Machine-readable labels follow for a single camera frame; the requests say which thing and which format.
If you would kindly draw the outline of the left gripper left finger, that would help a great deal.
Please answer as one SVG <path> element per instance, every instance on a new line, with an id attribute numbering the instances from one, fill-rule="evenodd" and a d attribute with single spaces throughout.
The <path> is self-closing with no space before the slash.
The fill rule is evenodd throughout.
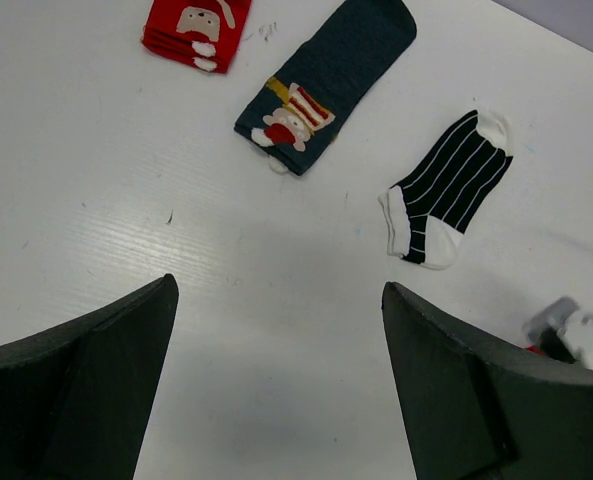
<path id="1" fill-rule="evenodd" d="M 131 479 L 174 326 L 167 274 L 0 346 L 0 479 Z"/>

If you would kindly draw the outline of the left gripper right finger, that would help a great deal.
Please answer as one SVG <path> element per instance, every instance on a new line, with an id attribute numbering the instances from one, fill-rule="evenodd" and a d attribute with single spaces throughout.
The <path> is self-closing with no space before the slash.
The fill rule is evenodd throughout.
<path id="1" fill-rule="evenodd" d="M 384 331 L 420 479 L 593 479 L 593 371 L 530 352 L 397 283 Z"/>

